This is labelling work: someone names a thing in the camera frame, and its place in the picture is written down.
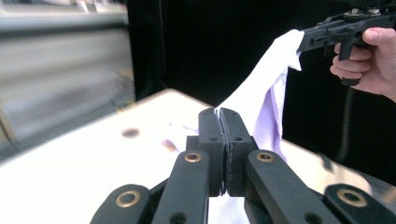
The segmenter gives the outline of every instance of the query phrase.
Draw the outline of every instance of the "table surface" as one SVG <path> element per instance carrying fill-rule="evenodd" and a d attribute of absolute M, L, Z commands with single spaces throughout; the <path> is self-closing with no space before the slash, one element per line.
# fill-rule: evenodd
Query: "table surface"
<path fill-rule="evenodd" d="M 0 223 L 89 223 L 107 195 L 125 184 L 152 188 L 177 157 L 175 136 L 191 135 L 210 105 L 175 90 L 135 105 L 0 164 Z M 352 170 L 282 141 L 288 165 L 318 192 L 347 183 L 372 192 Z"/>

